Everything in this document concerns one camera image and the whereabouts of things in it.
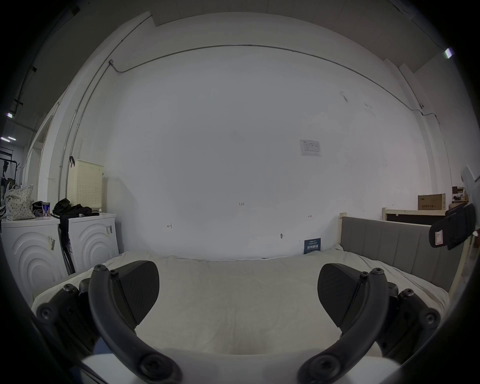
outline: cardboard box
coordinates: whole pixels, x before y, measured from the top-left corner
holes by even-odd
[[[419,211],[439,211],[445,209],[445,193],[419,195]]]

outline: ceiling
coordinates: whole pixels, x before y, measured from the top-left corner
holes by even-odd
[[[426,19],[400,0],[96,0],[78,1],[38,54],[35,75],[13,119],[38,128],[77,71],[119,25],[150,11],[156,25],[215,12],[271,13],[321,25],[362,45],[381,59],[415,72],[446,47]],[[29,145],[33,132],[8,121],[4,133]]]
[[[293,17],[338,32],[383,60],[388,58],[396,66],[405,63],[413,72],[445,49],[437,45],[441,41],[439,36],[432,39],[429,37],[432,31],[421,28],[425,20],[421,20],[423,25],[416,23],[421,15],[399,1],[161,0],[153,3],[150,11],[156,25],[215,12],[259,12]]]

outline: bed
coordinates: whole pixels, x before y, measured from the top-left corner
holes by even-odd
[[[160,293],[136,333],[150,346],[216,354],[268,354],[324,349],[340,330],[317,296],[320,269],[343,263],[360,271],[385,270],[399,290],[415,293],[441,315],[455,290],[466,253],[431,248],[428,226],[339,218],[338,244],[292,257],[205,261],[125,252],[105,265],[117,268],[151,260],[159,271]],[[76,286],[91,270],[66,281]],[[32,309],[50,300],[66,282],[35,299]],[[381,356],[377,346],[370,356]]]

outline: can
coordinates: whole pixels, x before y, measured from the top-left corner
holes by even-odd
[[[50,203],[42,201],[43,216],[50,216]]]

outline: gray upholstered headboard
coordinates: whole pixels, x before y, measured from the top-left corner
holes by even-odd
[[[450,251],[432,248],[430,226],[342,215],[340,220],[340,245],[345,251],[382,261],[446,291],[455,289],[466,253],[462,246]]]

